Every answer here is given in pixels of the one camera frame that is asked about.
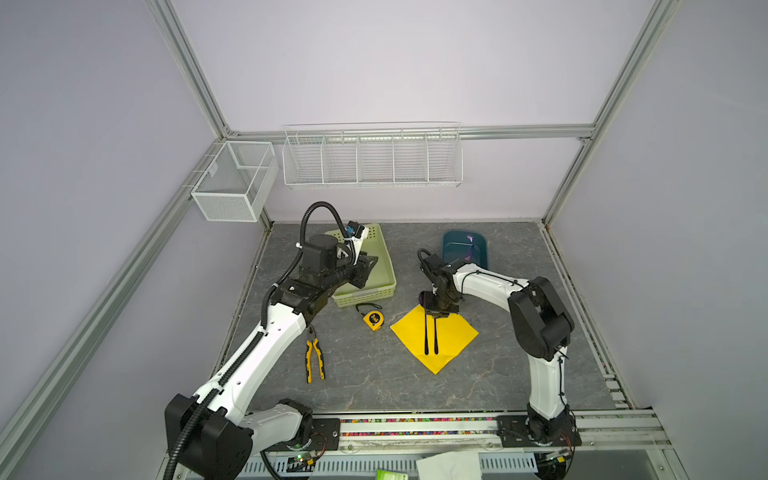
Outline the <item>purple metal fork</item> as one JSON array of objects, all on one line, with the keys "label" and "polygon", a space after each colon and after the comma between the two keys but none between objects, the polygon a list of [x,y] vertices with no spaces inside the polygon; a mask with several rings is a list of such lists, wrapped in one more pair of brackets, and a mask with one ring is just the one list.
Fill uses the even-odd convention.
[{"label": "purple metal fork", "polygon": [[438,319],[432,317],[432,353],[438,355],[439,351]]}]

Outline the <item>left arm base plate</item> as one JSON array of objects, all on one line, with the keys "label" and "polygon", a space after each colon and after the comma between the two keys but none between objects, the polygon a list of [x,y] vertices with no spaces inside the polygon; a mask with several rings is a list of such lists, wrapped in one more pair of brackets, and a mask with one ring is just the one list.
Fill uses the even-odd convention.
[{"label": "left arm base plate", "polygon": [[296,435],[267,448],[267,451],[336,451],[341,439],[341,421],[338,417],[313,417],[304,421]]}]

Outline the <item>yellow paper napkin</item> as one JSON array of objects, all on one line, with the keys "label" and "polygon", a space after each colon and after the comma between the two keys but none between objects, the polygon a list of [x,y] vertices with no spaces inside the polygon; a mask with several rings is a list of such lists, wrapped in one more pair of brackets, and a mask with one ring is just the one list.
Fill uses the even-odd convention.
[{"label": "yellow paper napkin", "polygon": [[404,347],[432,374],[439,374],[478,336],[461,315],[437,318],[417,305],[391,326]]}]

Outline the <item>purple metal spoon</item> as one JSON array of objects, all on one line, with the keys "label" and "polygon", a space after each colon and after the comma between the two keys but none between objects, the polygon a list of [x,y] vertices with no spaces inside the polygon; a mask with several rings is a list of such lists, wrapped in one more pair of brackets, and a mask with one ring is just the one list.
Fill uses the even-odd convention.
[{"label": "purple metal spoon", "polygon": [[419,305],[423,309],[424,313],[424,342],[423,342],[423,352],[425,355],[430,354],[430,347],[429,347],[429,309],[428,309],[428,300],[430,296],[432,295],[431,291],[421,291],[419,293]]}]

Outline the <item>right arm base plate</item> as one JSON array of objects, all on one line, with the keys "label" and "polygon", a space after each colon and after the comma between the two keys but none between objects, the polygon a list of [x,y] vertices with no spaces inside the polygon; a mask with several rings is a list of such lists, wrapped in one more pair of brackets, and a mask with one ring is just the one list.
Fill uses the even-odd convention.
[{"label": "right arm base plate", "polygon": [[497,435],[504,448],[582,445],[579,430],[570,415],[553,420],[531,419],[527,415],[501,415],[496,421]]}]

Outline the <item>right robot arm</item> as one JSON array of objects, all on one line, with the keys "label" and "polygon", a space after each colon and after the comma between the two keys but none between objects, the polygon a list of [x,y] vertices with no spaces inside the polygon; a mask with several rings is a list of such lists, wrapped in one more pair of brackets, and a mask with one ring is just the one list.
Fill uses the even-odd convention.
[{"label": "right robot arm", "polygon": [[535,445],[581,443],[564,386],[567,348],[574,320],[555,287],[545,277],[518,279],[494,273],[467,260],[445,262],[424,248],[417,251],[420,270],[432,288],[419,304],[435,319],[457,314],[469,295],[510,315],[518,345],[527,354],[530,377],[527,418],[522,435]]}]

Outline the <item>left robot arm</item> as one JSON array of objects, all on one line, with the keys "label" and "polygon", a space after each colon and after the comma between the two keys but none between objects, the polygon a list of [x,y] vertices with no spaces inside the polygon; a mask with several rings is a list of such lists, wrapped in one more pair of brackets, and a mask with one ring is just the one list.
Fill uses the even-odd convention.
[{"label": "left robot arm", "polygon": [[297,254],[265,293],[257,326],[192,396],[178,394],[167,405],[164,478],[174,478],[183,465],[205,479],[234,479],[253,452],[264,454],[278,444],[311,445],[309,407],[290,399],[260,412],[249,406],[285,350],[310,331],[336,290],[346,284],[363,288],[378,261],[363,250],[369,230],[361,223],[338,220],[338,236],[308,235],[308,221],[318,209],[340,217],[326,201],[308,207],[300,222]]}]

